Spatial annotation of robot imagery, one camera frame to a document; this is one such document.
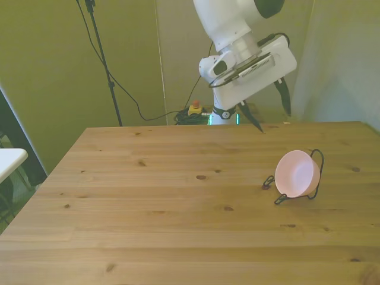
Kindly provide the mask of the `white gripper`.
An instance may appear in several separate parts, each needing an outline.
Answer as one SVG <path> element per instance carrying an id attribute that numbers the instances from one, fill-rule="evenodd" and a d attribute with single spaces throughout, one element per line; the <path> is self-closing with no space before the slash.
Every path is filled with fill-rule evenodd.
<path id="1" fill-rule="evenodd" d="M 238 71 L 231 78 L 222 78 L 212 84 L 214 105 L 219 109 L 231 109 L 238 105 L 246 119 L 264 133 L 260 123 L 252 115 L 246 99 L 274 84 L 280 93 L 287 116 L 292 115 L 290 92 L 284 77 L 293 72 L 297 62 L 285 37 L 279 37 L 262 48 L 258 62 Z"/>

